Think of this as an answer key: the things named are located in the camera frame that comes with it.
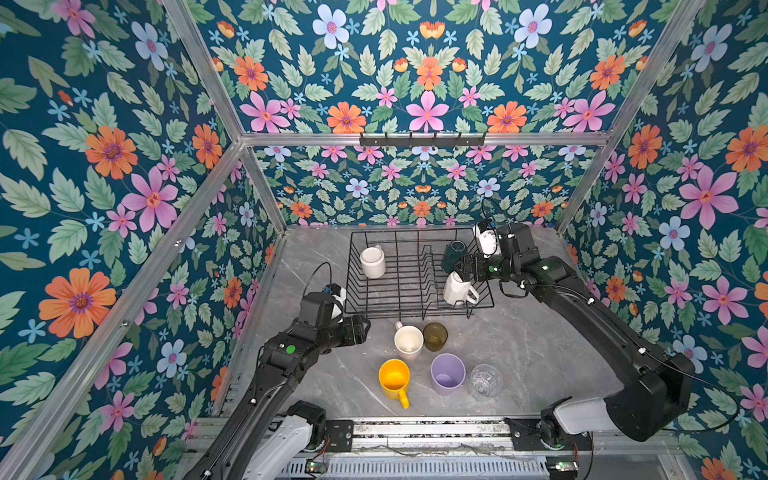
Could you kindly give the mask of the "dark green mug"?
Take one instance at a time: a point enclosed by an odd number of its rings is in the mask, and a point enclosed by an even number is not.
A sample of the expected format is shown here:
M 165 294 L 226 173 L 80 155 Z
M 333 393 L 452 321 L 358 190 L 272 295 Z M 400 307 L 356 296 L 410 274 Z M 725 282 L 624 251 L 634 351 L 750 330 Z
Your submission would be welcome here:
M 451 274 L 455 271 L 457 264 L 467 255 L 467 245 L 459 240 L 454 240 L 446 245 L 442 260 L 441 267 L 444 272 Z

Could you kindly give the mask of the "cream faceted mug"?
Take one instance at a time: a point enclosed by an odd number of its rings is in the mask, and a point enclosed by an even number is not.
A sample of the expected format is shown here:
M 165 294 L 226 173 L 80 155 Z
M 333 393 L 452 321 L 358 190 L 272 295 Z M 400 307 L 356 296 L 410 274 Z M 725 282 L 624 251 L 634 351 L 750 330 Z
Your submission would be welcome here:
M 457 272 L 452 272 L 443 288 L 443 299 L 451 307 L 460 304 L 476 305 L 480 301 L 478 291 L 469 281 L 464 281 Z

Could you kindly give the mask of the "white mug pink handle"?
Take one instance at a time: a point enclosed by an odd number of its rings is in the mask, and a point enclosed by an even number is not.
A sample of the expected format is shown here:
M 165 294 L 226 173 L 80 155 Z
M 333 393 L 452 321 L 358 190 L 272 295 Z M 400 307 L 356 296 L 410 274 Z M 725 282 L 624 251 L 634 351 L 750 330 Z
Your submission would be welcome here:
M 402 322 L 397 322 L 395 327 L 394 345 L 399 358 L 403 361 L 416 360 L 424 346 L 422 330 Z

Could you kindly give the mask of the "yellow mug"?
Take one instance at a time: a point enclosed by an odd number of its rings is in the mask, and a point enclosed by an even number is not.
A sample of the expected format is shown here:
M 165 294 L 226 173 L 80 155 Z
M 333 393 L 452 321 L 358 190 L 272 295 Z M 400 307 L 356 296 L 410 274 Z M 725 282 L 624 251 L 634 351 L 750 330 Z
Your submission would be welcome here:
M 403 409 L 410 408 L 408 388 L 411 372 L 408 365 L 399 359 L 384 362 L 378 372 L 378 382 L 383 394 L 400 403 Z

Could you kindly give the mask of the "white mug red inside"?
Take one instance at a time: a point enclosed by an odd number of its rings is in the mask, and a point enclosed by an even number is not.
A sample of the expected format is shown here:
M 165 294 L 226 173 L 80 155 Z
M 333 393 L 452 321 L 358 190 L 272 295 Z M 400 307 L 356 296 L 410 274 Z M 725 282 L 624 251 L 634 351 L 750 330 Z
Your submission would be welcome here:
M 381 245 L 365 248 L 360 253 L 363 274 L 368 279 L 379 279 L 386 273 L 386 258 Z

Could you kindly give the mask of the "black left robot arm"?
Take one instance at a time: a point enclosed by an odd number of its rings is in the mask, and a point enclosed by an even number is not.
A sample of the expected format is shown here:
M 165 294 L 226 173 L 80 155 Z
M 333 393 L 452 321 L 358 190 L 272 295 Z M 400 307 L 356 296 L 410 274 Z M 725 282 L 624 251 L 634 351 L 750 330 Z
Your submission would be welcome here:
M 345 317 L 328 291 L 300 301 L 291 326 L 267 340 L 254 378 L 225 426 L 187 479 L 241 479 L 269 425 L 319 357 L 334 348 L 362 344 L 371 322 L 361 314 Z

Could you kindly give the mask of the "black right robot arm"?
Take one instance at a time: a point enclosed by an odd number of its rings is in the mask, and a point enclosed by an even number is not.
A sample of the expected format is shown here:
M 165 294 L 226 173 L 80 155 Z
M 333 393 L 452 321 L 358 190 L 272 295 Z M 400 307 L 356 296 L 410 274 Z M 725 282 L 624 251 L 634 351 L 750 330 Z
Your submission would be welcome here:
M 609 364 L 621 382 L 603 398 L 568 397 L 541 412 L 538 432 L 554 448 L 584 432 L 619 432 L 644 442 L 689 406 L 695 366 L 683 354 L 667 355 L 598 300 L 566 260 L 541 256 L 522 223 L 482 220 L 473 228 L 476 250 L 456 263 L 461 278 L 496 280 L 533 296 L 565 319 Z

